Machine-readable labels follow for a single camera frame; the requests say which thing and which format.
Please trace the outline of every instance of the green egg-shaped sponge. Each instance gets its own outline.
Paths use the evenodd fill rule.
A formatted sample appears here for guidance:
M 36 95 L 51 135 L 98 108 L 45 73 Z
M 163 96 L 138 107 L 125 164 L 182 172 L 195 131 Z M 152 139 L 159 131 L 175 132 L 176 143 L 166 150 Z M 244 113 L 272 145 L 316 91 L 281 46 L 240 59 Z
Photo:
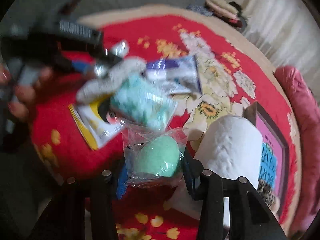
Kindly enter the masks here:
M 170 136 L 159 136 L 142 148 L 134 161 L 134 172 L 172 177 L 180 160 L 177 142 Z

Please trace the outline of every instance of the wooden frame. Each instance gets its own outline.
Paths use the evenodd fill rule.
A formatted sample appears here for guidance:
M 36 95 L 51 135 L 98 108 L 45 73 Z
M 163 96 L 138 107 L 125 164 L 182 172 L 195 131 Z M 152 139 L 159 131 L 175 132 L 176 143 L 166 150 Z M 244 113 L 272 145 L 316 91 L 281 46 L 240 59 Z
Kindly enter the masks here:
M 278 197 L 280 198 L 280 208 L 277 212 L 281 215 L 282 208 L 284 206 L 285 194 L 287 192 L 287 180 L 289 172 L 289 146 L 281 131 L 272 120 L 270 115 L 264 110 L 264 108 L 258 103 L 254 102 L 252 105 L 244 110 L 244 117 L 248 119 L 254 126 L 257 127 L 257 117 L 259 117 L 265 126 L 269 129 L 271 134 L 275 137 L 282 149 L 282 165 L 281 165 L 281 178 Z

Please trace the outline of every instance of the white curtain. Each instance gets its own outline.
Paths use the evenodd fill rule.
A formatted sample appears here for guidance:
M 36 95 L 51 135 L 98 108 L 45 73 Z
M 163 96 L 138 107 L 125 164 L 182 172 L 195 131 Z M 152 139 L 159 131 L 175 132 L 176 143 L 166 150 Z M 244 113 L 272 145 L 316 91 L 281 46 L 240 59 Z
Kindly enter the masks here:
M 275 67 L 300 70 L 320 102 L 320 29 L 301 0 L 250 0 L 244 10 L 248 26 L 243 35 Z

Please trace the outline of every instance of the purple and white package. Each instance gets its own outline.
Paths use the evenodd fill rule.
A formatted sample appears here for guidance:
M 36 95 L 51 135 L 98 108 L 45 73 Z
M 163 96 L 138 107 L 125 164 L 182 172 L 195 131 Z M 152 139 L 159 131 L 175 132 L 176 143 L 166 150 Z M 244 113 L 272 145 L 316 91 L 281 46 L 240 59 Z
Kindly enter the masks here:
M 148 62 L 145 77 L 167 95 L 202 94 L 195 56 Z

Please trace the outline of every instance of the clear plastic bag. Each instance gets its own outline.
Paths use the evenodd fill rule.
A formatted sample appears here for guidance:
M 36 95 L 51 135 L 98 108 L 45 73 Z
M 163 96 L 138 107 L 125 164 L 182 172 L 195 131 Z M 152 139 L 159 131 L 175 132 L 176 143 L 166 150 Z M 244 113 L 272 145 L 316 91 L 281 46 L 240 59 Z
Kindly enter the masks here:
M 182 179 L 181 160 L 188 141 L 182 127 L 154 132 L 128 124 L 122 131 L 124 158 L 131 187 L 176 187 Z
M 112 108 L 124 117 L 159 131 L 167 128 L 177 107 L 175 100 L 139 74 L 128 77 L 110 102 Z
M 144 74 L 166 95 L 202 94 L 195 56 L 162 58 L 148 62 Z

